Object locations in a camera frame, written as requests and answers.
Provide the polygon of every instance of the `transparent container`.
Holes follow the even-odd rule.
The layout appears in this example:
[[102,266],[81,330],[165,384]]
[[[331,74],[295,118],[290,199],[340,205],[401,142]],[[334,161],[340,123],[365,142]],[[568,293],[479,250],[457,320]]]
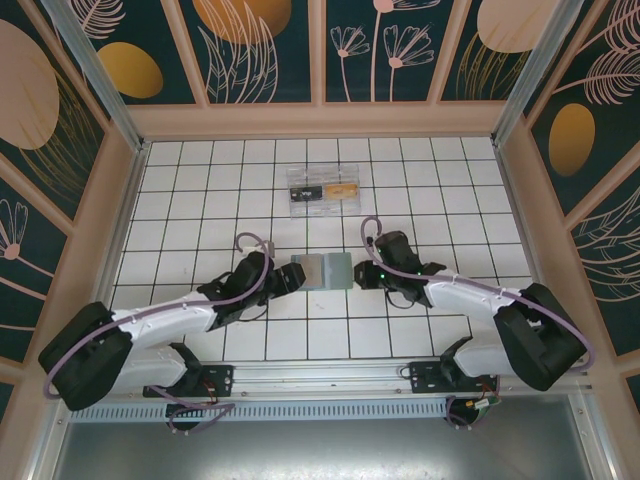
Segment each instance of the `transparent container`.
[[292,218],[360,214],[357,164],[288,168],[287,184]]

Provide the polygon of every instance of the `gold circle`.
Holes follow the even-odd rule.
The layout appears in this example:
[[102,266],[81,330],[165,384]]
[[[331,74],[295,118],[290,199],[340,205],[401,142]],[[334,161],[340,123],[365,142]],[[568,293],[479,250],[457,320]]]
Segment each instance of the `gold circle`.
[[582,168],[596,138],[596,124],[588,108],[570,103],[558,112],[549,134],[551,166],[563,177]]
[[557,0],[483,0],[478,11],[478,36],[491,50],[532,50],[551,18]]
[[22,30],[0,20],[0,138],[35,150],[58,124],[60,95],[49,59]]
[[120,93],[134,98],[149,98],[162,90],[160,67],[141,48],[114,42],[102,47],[98,57]]
[[[207,28],[218,37],[227,42],[242,45],[258,43],[259,37],[249,38],[250,25],[245,2],[256,21],[258,18],[264,20],[273,37],[282,33],[289,23],[291,0],[193,0],[193,6]],[[238,21],[240,28],[234,29]]]

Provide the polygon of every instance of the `white grid tile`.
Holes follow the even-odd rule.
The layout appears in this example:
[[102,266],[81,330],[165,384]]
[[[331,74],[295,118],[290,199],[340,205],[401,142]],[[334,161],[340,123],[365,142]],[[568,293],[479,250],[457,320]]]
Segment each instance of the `white grid tile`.
[[[286,169],[307,157],[358,164],[359,214],[289,218]],[[423,263],[492,285],[531,283],[487,139],[158,143],[144,178],[113,291],[122,308],[175,300],[235,268],[243,257],[233,237],[241,231],[272,239],[277,267],[292,254],[342,251],[356,265],[368,259],[361,221],[376,213],[384,231],[401,230],[418,245]],[[468,320],[456,312],[431,309],[427,316],[422,305],[403,309],[410,304],[398,294],[390,300],[397,306],[381,290],[357,285],[296,292],[270,302],[259,321],[186,342],[202,361],[385,358],[438,355],[469,334]],[[254,307],[243,318],[263,311]]]

